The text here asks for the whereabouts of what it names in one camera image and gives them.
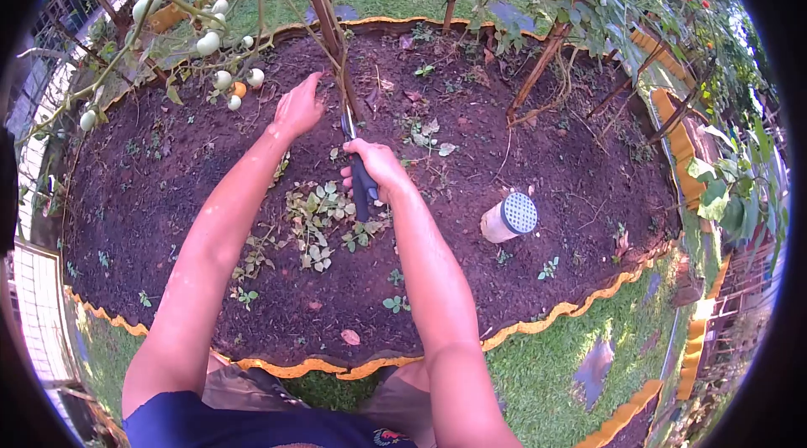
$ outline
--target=shirt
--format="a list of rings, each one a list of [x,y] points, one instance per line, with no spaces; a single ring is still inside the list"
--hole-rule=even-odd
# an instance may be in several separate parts
[[[160,393],[124,420],[132,448],[284,446],[417,448],[403,434],[363,416],[316,408],[260,412],[213,409],[196,393]]]

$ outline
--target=plastic container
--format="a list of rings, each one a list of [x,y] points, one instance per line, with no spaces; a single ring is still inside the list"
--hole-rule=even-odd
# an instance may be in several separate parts
[[[537,223],[538,210],[530,197],[511,192],[504,201],[485,212],[479,228],[486,240],[501,243],[532,231]]]

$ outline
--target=dark soil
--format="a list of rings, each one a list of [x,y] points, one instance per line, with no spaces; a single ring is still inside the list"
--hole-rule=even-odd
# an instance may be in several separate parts
[[[647,118],[641,100],[631,101],[601,140],[608,154],[569,113],[591,110],[624,75],[609,67],[600,72],[579,54],[569,99],[557,110],[542,112],[533,127],[524,124],[508,134],[504,110],[534,64],[528,61],[521,68],[528,51],[485,65],[480,46],[464,45],[453,56],[451,46],[451,40],[433,36],[408,51],[399,48],[398,39],[378,32],[357,35],[351,40],[350,67],[359,96],[378,86],[377,74],[395,84],[375,112],[366,110],[361,136],[389,144],[401,158],[419,159],[409,173],[467,275],[483,338],[515,322],[539,320],[561,301],[581,302],[607,287],[614,274],[633,267],[643,253],[677,236],[677,214],[663,211],[674,202],[668,164],[655,151],[636,146],[650,133],[643,129]],[[570,50],[564,55],[568,58]],[[424,63],[440,59],[428,77],[413,75]],[[487,78],[490,87],[474,81],[473,65],[482,70],[476,80]],[[181,87],[184,107],[167,100],[163,90],[147,88],[137,92],[137,100],[128,96],[107,111],[111,123],[88,137],[70,192],[66,260],[81,272],[74,290],[85,300],[112,316],[122,314],[131,324],[150,325],[159,299],[145,308],[138,293],[161,294],[171,257],[203,201],[267,126],[281,94],[310,72],[329,67],[308,37],[279,44],[258,66],[266,72],[265,102],[249,91],[238,114],[228,111],[224,100],[209,104],[205,97],[211,84],[196,78]],[[551,100],[559,87],[556,73],[552,66],[544,73],[525,109]],[[345,160],[329,158],[331,148],[343,141],[338,92],[330,77],[323,78],[320,89],[328,111],[291,147],[290,164],[257,215],[253,234],[258,237],[267,230],[258,223],[279,226],[274,234],[279,239],[288,236],[285,194],[294,182],[340,180]],[[413,102],[404,91],[416,91],[427,102]],[[618,97],[603,116],[588,121],[591,128],[599,132],[624,100]],[[459,151],[429,158],[427,149],[406,145],[404,118],[416,116],[423,124],[437,118],[438,144],[450,142]],[[247,131],[241,134],[240,129]],[[161,160],[154,156],[158,150]],[[502,245],[512,257],[499,264],[499,246],[482,239],[479,218],[510,187],[534,191],[540,221],[535,232]],[[618,223],[629,232],[632,248],[614,263]],[[369,248],[358,247],[352,254],[340,246],[345,231],[344,224],[331,231],[329,245],[337,251],[324,274],[302,270],[293,245],[267,248],[277,270],[264,267],[257,280],[245,281],[245,290],[259,293],[251,312],[227,292],[216,349],[233,358],[263,358],[283,366],[307,356],[357,366],[378,356],[422,354],[410,313],[393,314],[382,305],[385,298],[405,293],[404,284],[387,281],[400,268],[393,231],[379,232]],[[108,254],[108,267],[100,263],[99,251]],[[560,260],[554,277],[538,280],[543,264],[555,256]],[[343,342],[343,329],[355,330],[361,344]]]
[[[644,446],[658,402],[659,396],[657,395],[647,403],[642,411],[636,413],[636,416],[631,418],[630,422],[604,448],[641,448]]]

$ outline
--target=orange tomato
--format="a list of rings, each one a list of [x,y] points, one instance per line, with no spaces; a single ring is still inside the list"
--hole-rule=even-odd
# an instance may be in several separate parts
[[[239,98],[243,98],[245,94],[247,94],[247,86],[245,86],[242,82],[236,82],[232,84],[235,89],[233,89],[232,93]]]

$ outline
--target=pruning shears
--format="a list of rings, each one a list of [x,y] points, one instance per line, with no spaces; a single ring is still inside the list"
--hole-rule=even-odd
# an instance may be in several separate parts
[[[353,112],[348,104],[342,113],[342,132],[347,141],[356,139],[356,126],[353,124]],[[369,176],[364,167],[364,161],[357,153],[348,155],[350,167],[353,171],[353,201],[356,203],[356,218],[359,222],[369,219],[369,201],[378,200],[378,183]]]

